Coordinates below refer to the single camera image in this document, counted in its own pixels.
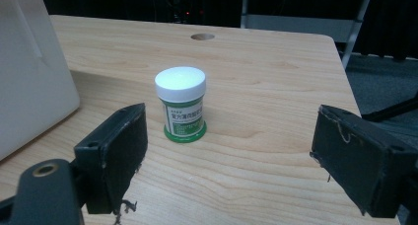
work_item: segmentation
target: jar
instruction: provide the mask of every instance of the jar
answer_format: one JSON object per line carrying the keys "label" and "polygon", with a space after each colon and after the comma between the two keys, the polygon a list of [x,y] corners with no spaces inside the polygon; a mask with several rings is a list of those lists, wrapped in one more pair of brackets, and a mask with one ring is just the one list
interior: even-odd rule
{"label": "jar", "polygon": [[203,119],[206,76],[203,71],[187,66],[173,67],[160,72],[155,82],[157,95],[163,102],[166,137],[178,143],[201,138],[206,132]]}

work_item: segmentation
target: floor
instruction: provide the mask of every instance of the floor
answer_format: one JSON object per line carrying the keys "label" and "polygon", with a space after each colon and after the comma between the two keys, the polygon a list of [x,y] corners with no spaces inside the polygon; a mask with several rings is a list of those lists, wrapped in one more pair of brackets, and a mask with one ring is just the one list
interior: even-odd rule
{"label": "floor", "polygon": [[[413,98],[418,92],[418,60],[354,54],[346,69],[361,114],[372,113]],[[376,126],[418,149],[418,110]],[[399,221],[405,224],[408,211],[401,207]]]}

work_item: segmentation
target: wood grain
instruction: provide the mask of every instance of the wood grain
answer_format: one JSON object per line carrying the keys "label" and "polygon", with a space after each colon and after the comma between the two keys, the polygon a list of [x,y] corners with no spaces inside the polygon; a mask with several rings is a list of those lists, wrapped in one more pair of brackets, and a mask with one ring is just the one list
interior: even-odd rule
{"label": "wood grain", "polygon": [[[146,104],[149,150],[123,224],[397,224],[362,216],[310,158],[317,109],[358,109],[332,39],[324,36],[52,17],[80,108],[0,163],[0,198],[34,163],[63,158],[114,111]],[[195,40],[195,34],[215,38]],[[154,78],[188,65],[207,75],[198,141],[163,133]],[[87,224],[112,224],[90,215]]]}

